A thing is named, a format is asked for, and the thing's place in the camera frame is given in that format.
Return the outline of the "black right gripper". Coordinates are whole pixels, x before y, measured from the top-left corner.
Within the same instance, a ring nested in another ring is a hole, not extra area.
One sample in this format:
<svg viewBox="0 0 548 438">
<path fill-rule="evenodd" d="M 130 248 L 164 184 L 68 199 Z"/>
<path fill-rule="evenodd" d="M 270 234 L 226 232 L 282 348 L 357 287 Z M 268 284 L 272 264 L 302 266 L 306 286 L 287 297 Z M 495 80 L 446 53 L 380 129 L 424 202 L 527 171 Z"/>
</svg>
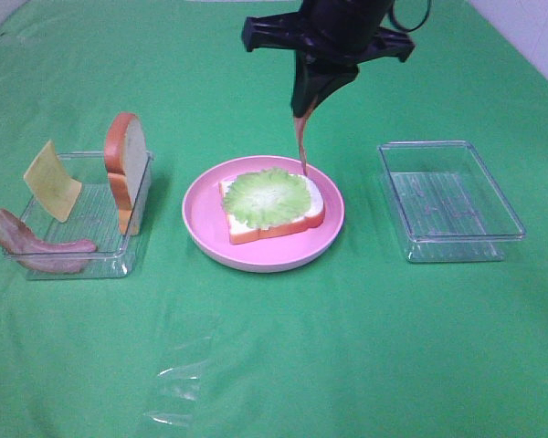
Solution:
<svg viewBox="0 0 548 438">
<path fill-rule="evenodd" d="M 392 1 L 304 1 L 296 12 L 247 17 L 241 39 L 246 51 L 295 50 L 290 101 L 302 118 L 341 87 L 353 82 L 361 64 L 380 57 L 404 62 L 415 44 L 406 31 L 381 26 Z"/>
</svg>

